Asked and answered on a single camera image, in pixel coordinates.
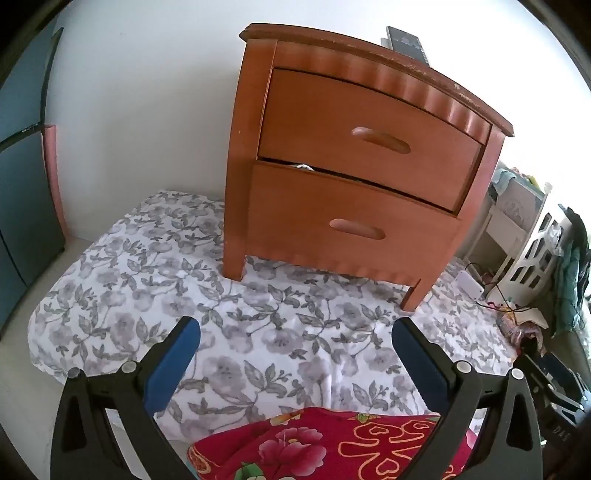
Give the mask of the teal jacket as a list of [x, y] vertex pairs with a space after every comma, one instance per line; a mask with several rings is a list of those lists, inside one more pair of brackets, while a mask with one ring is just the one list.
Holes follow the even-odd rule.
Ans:
[[563, 256], [554, 271], [554, 335], [584, 326], [583, 304], [590, 277], [590, 245], [581, 217], [563, 208], [572, 229]]

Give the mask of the small white bedside shelf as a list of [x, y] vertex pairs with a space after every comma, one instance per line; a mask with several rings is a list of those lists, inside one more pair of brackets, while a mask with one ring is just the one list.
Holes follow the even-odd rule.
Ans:
[[468, 240], [463, 246], [467, 270], [483, 284], [495, 281], [529, 238], [552, 185], [500, 163], [493, 174]]

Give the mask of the wooden nightstand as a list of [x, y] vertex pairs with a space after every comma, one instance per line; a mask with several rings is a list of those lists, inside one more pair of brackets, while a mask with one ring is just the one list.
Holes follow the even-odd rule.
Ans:
[[247, 256], [404, 285], [457, 251], [512, 124], [431, 67], [324, 30], [254, 23], [228, 143], [223, 274]]

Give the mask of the dark teal cabinet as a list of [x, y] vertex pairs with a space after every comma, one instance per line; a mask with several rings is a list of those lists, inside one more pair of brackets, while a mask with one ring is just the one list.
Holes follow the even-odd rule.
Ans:
[[55, 24], [36, 35], [1, 87], [2, 328], [65, 245], [43, 156]]

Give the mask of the black remote control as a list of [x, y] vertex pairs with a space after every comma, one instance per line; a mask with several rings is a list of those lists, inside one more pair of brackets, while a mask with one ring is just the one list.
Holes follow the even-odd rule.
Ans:
[[388, 26], [386, 32], [388, 47], [391, 50], [429, 65], [423, 45], [417, 36], [392, 26]]

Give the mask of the grey floral quilt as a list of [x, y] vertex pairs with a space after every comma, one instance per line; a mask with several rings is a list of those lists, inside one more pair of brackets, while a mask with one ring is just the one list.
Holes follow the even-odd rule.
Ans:
[[317, 406], [362, 414], [427, 408], [391, 343], [401, 286], [250, 257], [221, 273], [223, 205], [161, 191], [117, 221], [57, 280], [28, 327], [32, 363], [64, 381], [116, 371], [184, 316], [197, 354], [157, 422], [171, 440]]

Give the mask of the colourful toy pile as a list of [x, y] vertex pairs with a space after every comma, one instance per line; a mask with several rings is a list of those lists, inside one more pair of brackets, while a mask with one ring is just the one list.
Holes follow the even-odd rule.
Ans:
[[538, 308], [519, 311], [502, 308], [496, 323], [514, 348], [520, 349], [522, 343], [528, 341], [539, 352], [544, 350], [543, 331], [548, 328], [548, 323]]

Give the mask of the white power adapter box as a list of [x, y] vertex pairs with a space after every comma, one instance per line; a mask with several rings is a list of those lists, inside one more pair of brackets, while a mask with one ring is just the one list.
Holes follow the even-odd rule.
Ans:
[[458, 273], [455, 283], [473, 300], [479, 300], [483, 295], [484, 287], [467, 270]]

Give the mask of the wooden drawer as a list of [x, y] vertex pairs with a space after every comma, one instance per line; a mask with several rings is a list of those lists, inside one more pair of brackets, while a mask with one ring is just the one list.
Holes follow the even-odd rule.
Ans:
[[359, 182], [253, 168], [250, 255], [413, 286], [439, 276], [458, 229], [453, 215]]
[[351, 83], [276, 69], [259, 154], [372, 182], [453, 211], [481, 145], [436, 117]]

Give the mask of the red floral blanket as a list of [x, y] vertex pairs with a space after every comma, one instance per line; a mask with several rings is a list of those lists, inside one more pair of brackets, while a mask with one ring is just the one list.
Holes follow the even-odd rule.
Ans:
[[199, 440], [188, 465], [199, 479], [398, 479], [439, 419], [308, 407]]

